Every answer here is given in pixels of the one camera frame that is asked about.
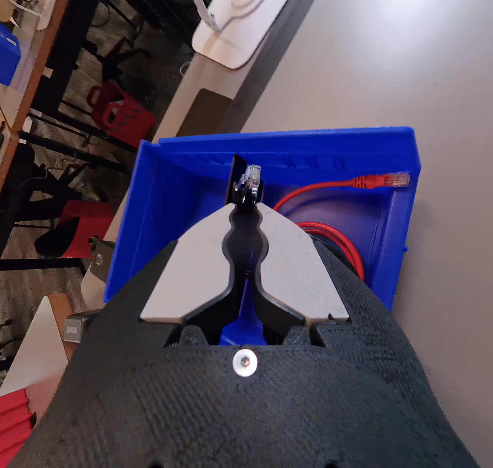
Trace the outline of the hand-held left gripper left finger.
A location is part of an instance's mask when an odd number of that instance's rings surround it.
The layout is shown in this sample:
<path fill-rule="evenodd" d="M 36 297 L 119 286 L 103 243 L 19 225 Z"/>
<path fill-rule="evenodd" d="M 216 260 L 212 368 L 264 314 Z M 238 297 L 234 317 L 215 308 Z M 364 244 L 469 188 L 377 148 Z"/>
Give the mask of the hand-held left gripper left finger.
<path fill-rule="evenodd" d="M 242 243 L 249 209 L 227 204 L 197 222 L 174 244 L 139 318 L 200 328 L 212 345 L 240 314 L 248 263 Z"/>

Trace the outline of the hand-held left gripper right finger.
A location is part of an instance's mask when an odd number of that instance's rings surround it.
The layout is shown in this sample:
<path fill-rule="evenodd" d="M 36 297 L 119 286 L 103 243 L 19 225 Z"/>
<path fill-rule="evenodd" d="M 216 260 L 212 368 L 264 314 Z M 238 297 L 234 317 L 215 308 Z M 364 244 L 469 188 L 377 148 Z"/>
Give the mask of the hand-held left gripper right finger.
<path fill-rule="evenodd" d="M 294 326 L 349 323 L 348 310 L 317 251 L 301 227 L 264 203 L 251 210 L 246 250 L 253 308 L 262 344 L 282 343 Z"/>

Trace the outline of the blue plastic bin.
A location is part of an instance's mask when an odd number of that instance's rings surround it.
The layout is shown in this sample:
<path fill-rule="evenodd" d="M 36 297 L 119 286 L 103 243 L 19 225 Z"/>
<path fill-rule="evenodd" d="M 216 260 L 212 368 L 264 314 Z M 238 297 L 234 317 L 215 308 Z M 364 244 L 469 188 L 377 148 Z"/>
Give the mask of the blue plastic bin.
<path fill-rule="evenodd" d="M 108 303 L 168 243 L 225 205 L 238 155 L 261 166 L 269 207 L 295 189 L 363 175 L 408 173 L 407 187 L 323 188 L 297 195 L 280 212 L 294 222 L 340 230 L 361 256 L 365 283 L 390 313 L 421 171 L 412 128 L 213 134 L 141 145 L 104 293 Z"/>

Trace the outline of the red storage box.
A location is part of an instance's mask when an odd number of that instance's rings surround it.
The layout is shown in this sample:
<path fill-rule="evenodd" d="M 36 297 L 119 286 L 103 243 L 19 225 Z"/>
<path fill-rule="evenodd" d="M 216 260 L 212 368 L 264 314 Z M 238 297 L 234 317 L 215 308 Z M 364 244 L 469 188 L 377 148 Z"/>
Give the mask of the red storage box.
<path fill-rule="evenodd" d="M 61 258 L 91 259 L 92 243 L 90 239 L 103 240 L 111 222 L 113 212 L 107 203 L 71 200 L 65 205 L 58 220 L 57 227 L 77 219 L 78 224 L 71 243 Z"/>

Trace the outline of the small black box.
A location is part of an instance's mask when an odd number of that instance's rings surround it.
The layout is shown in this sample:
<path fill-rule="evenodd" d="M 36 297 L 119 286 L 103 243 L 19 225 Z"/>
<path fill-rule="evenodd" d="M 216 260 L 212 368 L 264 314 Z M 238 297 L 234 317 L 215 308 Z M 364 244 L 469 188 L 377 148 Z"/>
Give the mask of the small black box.
<path fill-rule="evenodd" d="M 71 359 L 84 334 L 101 311 L 101 309 L 84 311 L 71 314 L 65 318 L 62 339 L 68 360 Z"/>

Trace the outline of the red plastic crate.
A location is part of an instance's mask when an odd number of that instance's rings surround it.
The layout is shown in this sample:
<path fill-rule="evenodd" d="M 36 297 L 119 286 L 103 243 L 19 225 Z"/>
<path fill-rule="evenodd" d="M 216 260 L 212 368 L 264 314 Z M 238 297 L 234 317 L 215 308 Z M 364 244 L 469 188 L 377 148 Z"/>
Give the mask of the red plastic crate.
<path fill-rule="evenodd" d="M 1 467 L 7 467 L 33 431 L 25 389 L 1 396 Z"/>

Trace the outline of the white stand base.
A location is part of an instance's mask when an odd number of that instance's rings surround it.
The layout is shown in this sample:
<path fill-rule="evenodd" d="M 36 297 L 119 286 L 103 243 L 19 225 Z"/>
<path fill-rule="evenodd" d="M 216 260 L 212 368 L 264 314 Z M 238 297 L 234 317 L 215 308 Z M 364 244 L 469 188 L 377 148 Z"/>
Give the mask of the white stand base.
<path fill-rule="evenodd" d="M 231 70 L 246 64 L 288 0 L 193 0 L 201 21 L 194 52 Z"/>

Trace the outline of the blue box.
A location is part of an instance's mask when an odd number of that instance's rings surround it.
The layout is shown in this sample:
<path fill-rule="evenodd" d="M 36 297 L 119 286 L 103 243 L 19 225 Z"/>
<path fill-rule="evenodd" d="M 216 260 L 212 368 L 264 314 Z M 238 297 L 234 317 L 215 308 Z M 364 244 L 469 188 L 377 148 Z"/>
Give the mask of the blue box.
<path fill-rule="evenodd" d="M 18 38 L 1 23 L 1 84 L 9 86 L 21 60 Z"/>

